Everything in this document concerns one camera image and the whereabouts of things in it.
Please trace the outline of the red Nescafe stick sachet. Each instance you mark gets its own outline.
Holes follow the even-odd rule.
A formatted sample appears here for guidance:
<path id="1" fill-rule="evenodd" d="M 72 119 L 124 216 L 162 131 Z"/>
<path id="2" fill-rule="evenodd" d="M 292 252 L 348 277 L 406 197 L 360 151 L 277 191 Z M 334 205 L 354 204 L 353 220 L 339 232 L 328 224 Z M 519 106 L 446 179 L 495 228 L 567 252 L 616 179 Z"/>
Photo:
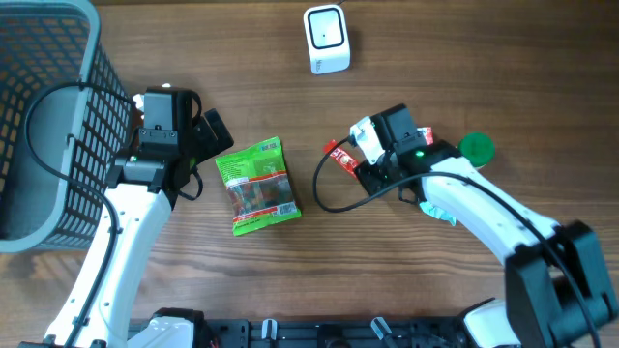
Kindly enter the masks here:
<path id="1" fill-rule="evenodd" d="M 336 140 L 332 139 L 323 147 L 323 153 L 330 154 L 330 157 L 338 164 L 340 168 L 346 171 L 351 177 L 355 178 L 355 169 L 359 162 L 354 159 L 348 152 L 343 150 Z"/>

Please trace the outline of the mint green wipes packet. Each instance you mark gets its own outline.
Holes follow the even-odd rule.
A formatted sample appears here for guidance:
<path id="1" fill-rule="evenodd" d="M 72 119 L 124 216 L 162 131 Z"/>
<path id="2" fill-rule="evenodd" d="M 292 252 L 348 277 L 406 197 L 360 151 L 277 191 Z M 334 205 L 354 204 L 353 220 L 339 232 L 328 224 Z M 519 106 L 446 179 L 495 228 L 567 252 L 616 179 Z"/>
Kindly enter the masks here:
<path id="1" fill-rule="evenodd" d="M 457 220 L 453 216 L 428 201 L 421 202 L 419 208 L 424 214 L 432 218 L 449 222 L 452 226 L 457 225 Z"/>

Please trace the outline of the green gummy candy bag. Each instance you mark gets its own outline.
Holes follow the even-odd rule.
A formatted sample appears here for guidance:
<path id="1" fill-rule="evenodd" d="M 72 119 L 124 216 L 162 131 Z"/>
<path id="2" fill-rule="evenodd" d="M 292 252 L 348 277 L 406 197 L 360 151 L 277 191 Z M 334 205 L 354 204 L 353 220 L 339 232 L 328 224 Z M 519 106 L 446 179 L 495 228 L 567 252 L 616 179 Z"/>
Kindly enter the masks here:
<path id="1" fill-rule="evenodd" d="M 243 236 L 302 215 L 278 137 L 216 159 L 233 210 L 233 235 Z"/>

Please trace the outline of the jar with green lid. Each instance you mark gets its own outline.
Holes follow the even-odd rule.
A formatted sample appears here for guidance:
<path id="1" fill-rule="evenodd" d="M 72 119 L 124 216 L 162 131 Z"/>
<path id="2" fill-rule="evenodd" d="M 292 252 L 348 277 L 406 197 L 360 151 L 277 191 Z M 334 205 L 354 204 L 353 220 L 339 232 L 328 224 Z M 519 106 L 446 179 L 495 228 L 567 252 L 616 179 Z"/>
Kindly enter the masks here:
<path id="1" fill-rule="evenodd" d="M 457 144 L 457 148 L 476 169 L 490 163 L 495 156 L 494 142 L 482 132 L 465 135 Z"/>

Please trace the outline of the red small juice carton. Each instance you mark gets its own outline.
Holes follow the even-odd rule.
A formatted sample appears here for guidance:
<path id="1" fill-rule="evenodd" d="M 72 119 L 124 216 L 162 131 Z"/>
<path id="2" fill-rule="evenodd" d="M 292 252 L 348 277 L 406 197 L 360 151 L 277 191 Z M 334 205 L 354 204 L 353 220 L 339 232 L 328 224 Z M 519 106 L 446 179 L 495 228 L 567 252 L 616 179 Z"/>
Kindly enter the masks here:
<path id="1" fill-rule="evenodd" d="M 433 139 L 433 131 L 431 127 L 421 127 L 417 128 L 417 131 L 424 138 L 427 145 L 431 145 L 434 142 Z"/>

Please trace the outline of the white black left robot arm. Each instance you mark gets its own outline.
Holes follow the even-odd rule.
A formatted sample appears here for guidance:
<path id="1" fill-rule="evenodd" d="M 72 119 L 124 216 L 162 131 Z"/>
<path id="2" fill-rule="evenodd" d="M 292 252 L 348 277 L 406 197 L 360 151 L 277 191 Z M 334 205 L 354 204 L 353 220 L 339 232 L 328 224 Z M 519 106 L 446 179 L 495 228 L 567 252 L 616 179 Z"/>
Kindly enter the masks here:
<path id="1" fill-rule="evenodd" d="M 151 249 L 197 166 L 234 141 L 219 113 L 204 111 L 195 91 L 154 87 L 145 121 L 112 159 L 99 191 L 30 157 L 43 170 L 102 201 L 103 210 L 74 287 L 47 328 L 43 347 L 209 347 L 203 312 L 162 308 L 129 334 L 131 312 Z"/>

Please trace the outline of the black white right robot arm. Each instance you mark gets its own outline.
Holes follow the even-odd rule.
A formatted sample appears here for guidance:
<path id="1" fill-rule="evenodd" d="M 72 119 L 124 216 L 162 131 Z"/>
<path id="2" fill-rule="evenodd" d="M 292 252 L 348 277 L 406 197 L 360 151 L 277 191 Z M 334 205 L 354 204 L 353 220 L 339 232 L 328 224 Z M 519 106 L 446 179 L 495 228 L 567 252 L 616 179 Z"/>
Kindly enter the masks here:
<path id="1" fill-rule="evenodd" d="M 618 316 L 595 232 L 562 225 L 518 203 L 484 178 L 457 147 L 428 143 L 403 104 L 367 116 L 349 141 L 365 159 L 356 170 L 371 195 L 410 189 L 455 218 L 503 265 L 505 298 L 465 313 L 478 347 L 567 347 Z"/>

